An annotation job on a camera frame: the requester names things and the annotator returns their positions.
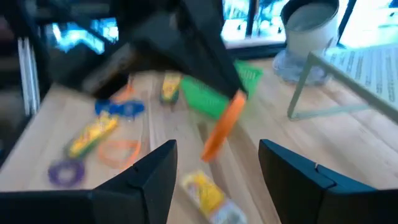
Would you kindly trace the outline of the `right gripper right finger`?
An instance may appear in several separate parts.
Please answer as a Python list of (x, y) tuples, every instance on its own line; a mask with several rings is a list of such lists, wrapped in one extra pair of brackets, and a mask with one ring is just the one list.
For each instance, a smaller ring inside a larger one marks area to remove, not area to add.
[(375, 189), (268, 139), (258, 156), (282, 224), (398, 224), (398, 189)]

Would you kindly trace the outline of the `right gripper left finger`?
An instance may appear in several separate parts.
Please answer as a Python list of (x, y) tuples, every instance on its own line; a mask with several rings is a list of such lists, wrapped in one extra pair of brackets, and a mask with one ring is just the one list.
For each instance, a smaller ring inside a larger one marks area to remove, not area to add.
[(89, 190), (0, 193), (0, 224), (166, 224), (177, 175), (170, 139)]

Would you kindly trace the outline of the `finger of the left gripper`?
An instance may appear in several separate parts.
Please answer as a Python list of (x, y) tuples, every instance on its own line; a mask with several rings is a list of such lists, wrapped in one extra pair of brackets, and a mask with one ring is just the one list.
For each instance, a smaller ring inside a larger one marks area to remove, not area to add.
[(186, 0), (195, 33), (205, 49), (198, 78), (222, 95), (247, 94), (221, 37), (224, 25), (222, 0)]
[(144, 46), (168, 58), (181, 72), (198, 79), (205, 58), (205, 49), (194, 32), (192, 36), (170, 25), (171, 13), (158, 11), (133, 29), (133, 42), (137, 51)]

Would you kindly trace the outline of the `yellow crayon box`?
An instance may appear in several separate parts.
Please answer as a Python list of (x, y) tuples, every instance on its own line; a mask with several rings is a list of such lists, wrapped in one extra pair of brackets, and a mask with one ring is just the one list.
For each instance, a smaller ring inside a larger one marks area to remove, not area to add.
[(186, 174), (180, 183), (210, 224), (248, 224), (243, 211), (204, 172)]
[(119, 117), (103, 112), (88, 123), (65, 146), (65, 155), (71, 159), (85, 157), (103, 138), (109, 135), (119, 123)]
[(182, 76), (179, 73), (166, 73), (160, 90), (160, 101), (175, 104), (178, 100)]

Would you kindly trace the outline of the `orange rubber band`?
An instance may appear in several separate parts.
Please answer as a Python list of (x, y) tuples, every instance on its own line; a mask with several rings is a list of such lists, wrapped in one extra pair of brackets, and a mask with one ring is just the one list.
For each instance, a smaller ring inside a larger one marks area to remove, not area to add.
[[(141, 152), (141, 142), (137, 140), (109, 140), (102, 142), (97, 147), (97, 158), (105, 165), (124, 170), (132, 166)], [(129, 155), (124, 159), (112, 159), (107, 155), (108, 151), (125, 149)]]
[(201, 156), (203, 161), (210, 162), (218, 155), (226, 138), (243, 112), (246, 100), (246, 94), (238, 90), (216, 123), (209, 138), (206, 140), (204, 151)]
[(120, 90), (118, 90), (115, 94), (113, 94), (110, 100), (117, 103), (128, 101), (133, 96), (133, 93), (134, 93), (133, 86), (130, 83), (128, 83)]

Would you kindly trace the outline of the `green plastic basket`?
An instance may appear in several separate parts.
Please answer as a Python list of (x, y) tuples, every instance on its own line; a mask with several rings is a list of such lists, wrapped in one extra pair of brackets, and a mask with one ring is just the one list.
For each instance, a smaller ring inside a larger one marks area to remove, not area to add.
[[(234, 66), (248, 91), (248, 99), (250, 99), (255, 94), (257, 84), (264, 73), (259, 67), (241, 60), (236, 60)], [(181, 87), (189, 107), (214, 119), (218, 119), (229, 104), (227, 97), (190, 76), (186, 76), (182, 80)]]

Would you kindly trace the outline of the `clear crumpled plastic wrap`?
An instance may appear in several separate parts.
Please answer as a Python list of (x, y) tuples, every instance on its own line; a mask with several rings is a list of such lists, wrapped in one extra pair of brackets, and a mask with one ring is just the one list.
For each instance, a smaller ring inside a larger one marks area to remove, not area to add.
[[(274, 73), (285, 82), (297, 83), (303, 72), (307, 59), (300, 57), (287, 49), (280, 51), (272, 63)], [(320, 67), (313, 66), (305, 81), (306, 85), (323, 85), (328, 75)]]

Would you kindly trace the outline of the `white cylindrical cup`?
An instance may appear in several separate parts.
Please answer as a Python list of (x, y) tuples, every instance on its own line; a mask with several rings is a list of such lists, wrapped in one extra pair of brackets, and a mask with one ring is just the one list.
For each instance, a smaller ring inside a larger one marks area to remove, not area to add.
[(287, 51), (306, 58), (314, 50), (336, 45), (339, 0), (289, 0), (282, 8)]

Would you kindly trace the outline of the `green perforated metal shelf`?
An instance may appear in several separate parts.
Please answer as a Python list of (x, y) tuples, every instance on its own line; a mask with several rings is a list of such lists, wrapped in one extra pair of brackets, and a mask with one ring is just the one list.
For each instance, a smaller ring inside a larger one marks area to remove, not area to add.
[[(344, 84), (365, 104), (296, 113), (295, 107), (312, 67)], [(374, 108), (398, 124), (398, 43), (357, 49), (329, 48), (310, 52), (290, 101), (290, 120)]]

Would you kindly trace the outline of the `blue coil keychain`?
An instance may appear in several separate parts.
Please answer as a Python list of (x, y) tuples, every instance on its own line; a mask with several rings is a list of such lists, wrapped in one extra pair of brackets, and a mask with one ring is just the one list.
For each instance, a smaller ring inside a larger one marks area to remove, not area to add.
[(129, 100), (115, 104), (115, 112), (122, 117), (134, 119), (145, 110), (144, 102), (139, 100)]
[(111, 100), (97, 100), (95, 101), (95, 113), (96, 115), (100, 115), (102, 112), (118, 114), (120, 106), (120, 104), (112, 102)]

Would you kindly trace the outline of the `silver aluminium bracket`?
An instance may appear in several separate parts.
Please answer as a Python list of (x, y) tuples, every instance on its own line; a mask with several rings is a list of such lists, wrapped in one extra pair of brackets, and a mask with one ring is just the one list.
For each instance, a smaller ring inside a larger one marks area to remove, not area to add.
[(38, 112), (40, 107), (39, 79), (34, 48), (27, 37), (19, 37), (17, 46), (25, 114), (32, 116)]

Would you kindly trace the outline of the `purple coil keychain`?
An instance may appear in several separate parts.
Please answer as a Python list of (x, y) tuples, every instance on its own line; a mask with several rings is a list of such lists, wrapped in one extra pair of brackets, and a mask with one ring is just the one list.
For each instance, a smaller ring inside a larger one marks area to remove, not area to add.
[(53, 163), (47, 173), (53, 185), (70, 188), (83, 180), (85, 166), (80, 160), (64, 159)]

